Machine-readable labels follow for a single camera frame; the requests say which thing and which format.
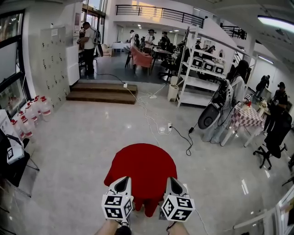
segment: ceiling light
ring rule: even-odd
[[[271,62],[271,61],[267,60],[266,58],[263,58],[263,57],[261,57],[261,56],[258,56],[258,57],[259,57],[260,59],[266,61],[266,62],[269,62],[270,64],[274,64],[274,62]]]
[[[257,16],[257,18],[266,25],[281,28],[294,33],[294,23],[291,21],[283,20],[275,17]]]

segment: shelving unit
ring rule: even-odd
[[[190,33],[189,28],[188,28],[187,34],[186,34],[186,39],[185,39],[186,44],[185,44],[185,47],[184,47],[184,51],[186,51],[186,48],[189,49],[190,58],[193,58],[194,52],[199,52],[199,53],[211,56],[211,54],[208,53],[208,52],[204,52],[202,50],[195,49],[195,45],[196,45],[197,37],[198,37],[198,32],[199,32],[199,26],[197,26],[197,28],[193,30],[193,33],[195,33],[195,36],[194,36],[194,38],[192,38],[192,34]],[[218,57],[218,56],[214,56],[214,55],[213,55],[213,57],[216,58],[216,59],[222,60],[222,61],[224,61],[226,63],[231,63],[232,64],[232,62],[226,61],[222,57]],[[209,104],[209,102],[211,101],[211,98],[212,98],[212,95],[213,95],[209,91],[216,91],[218,89],[218,87],[219,87],[219,84],[212,83],[212,82],[209,82],[209,81],[206,81],[206,80],[201,80],[201,79],[198,78],[198,76],[197,77],[191,77],[191,76],[189,76],[190,71],[193,70],[193,71],[197,71],[197,72],[204,73],[204,74],[210,74],[210,75],[222,78],[222,79],[225,79],[226,75],[211,72],[211,71],[208,71],[208,70],[205,70],[205,69],[202,69],[202,68],[198,68],[198,67],[192,65],[193,59],[190,59],[189,63],[187,63],[187,62],[183,62],[183,58],[184,58],[184,56],[182,56],[180,70],[179,70],[179,73],[178,73],[178,84],[177,85],[180,85],[180,84],[183,83],[182,91],[179,92],[179,94],[177,96],[177,99],[176,99],[178,101],[178,107],[180,107],[181,103],[200,105],[200,106],[207,106]],[[181,74],[182,65],[187,67],[187,72],[186,72],[185,75]],[[186,85],[206,89],[206,90],[208,90],[208,92],[204,92],[204,94],[197,94],[197,93],[187,92],[187,91],[185,91]]]

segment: window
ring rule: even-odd
[[[0,15],[0,109],[11,116],[30,99],[23,67],[23,11]]]

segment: balcony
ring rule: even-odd
[[[222,29],[232,38],[238,38],[243,40],[246,40],[247,38],[247,33],[239,27],[223,25]]]
[[[132,15],[160,19],[164,18],[179,21],[182,23],[192,24],[195,26],[199,25],[200,28],[203,28],[204,23],[203,18],[181,11],[155,6],[116,5],[116,15]]]

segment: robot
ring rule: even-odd
[[[128,217],[133,210],[131,178],[122,177],[114,181],[102,197],[102,209],[106,219],[115,219],[124,226],[129,226]],[[161,217],[169,221],[185,222],[195,210],[194,200],[187,188],[173,177],[167,179]]]

